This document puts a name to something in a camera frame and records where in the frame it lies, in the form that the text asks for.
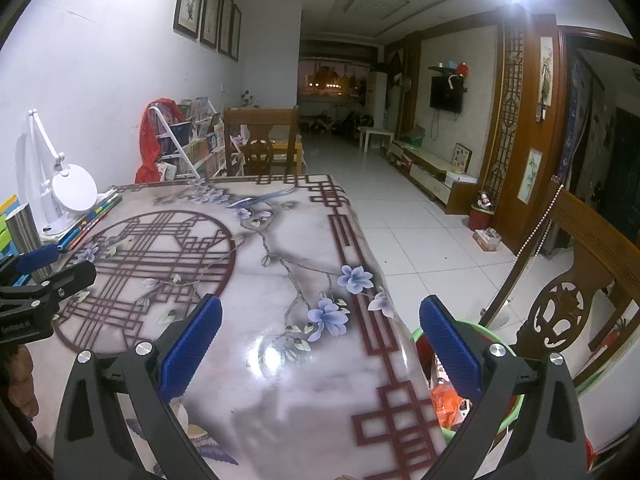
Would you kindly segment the person's left hand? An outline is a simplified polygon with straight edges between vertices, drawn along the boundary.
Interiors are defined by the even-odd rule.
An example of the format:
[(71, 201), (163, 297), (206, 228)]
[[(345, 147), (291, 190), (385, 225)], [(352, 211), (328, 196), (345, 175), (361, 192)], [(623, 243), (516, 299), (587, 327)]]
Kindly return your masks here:
[(34, 363), (28, 348), (24, 344), (20, 344), (11, 350), (9, 356), (4, 360), (3, 366), (9, 377), (8, 397), (10, 402), (28, 419), (33, 419), (39, 413), (39, 404), (32, 377)]

